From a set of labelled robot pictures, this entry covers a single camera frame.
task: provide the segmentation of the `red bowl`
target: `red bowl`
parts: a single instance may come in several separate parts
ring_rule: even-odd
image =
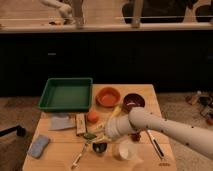
[[[126,113],[129,113],[133,107],[144,107],[145,100],[144,98],[135,93],[127,94],[124,97],[122,110]]]
[[[105,87],[96,96],[98,104],[104,107],[114,107],[120,100],[120,93],[113,87]]]

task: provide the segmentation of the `dark red bowl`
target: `dark red bowl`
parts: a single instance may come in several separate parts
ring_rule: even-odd
[[[144,98],[136,93],[127,94],[123,99],[122,110],[129,113],[133,107],[144,107]]]

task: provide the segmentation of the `pen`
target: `pen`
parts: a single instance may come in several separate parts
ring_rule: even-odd
[[[163,153],[163,151],[161,150],[161,148],[160,148],[158,142],[156,141],[155,137],[152,135],[152,133],[150,132],[150,130],[147,130],[147,134],[149,135],[149,138],[150,138],[150,140],[151,140],[151,142],[152,142],[152,144],[153,144],[153,146],[154,146],[156,152],[158,153],[158,156],[159,156],[161,159],[163,159],[163,158],[164,158],[164,153]]]

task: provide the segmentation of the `small bowl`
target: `small bowl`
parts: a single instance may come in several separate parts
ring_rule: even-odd
[[[120,93],[112,87],[105,87],[96,96],[96,102],[104,107],[114,107],[120,100]]]
[[[118,151],[121,159],[132,160],[137,156],[137,145],[127,139],[119,144]]]
[[[144,98],[136,93],[127,94],[124,97],[122,110],[126,113],[129,113],[133,107],[144,107],[145,100]]]
[[[101,154],[106,151],[107,143],[98,143],[98,144],[93,143],[92,148],[96,153]]]

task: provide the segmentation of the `blue sponge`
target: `blue sponge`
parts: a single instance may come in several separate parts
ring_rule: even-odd
[[[45,147],[49,144],[50,139],[44,135],[39,135],[36,140],[32,143],[30,149],[28,150],[27,154],[34,157],[39,158]]]

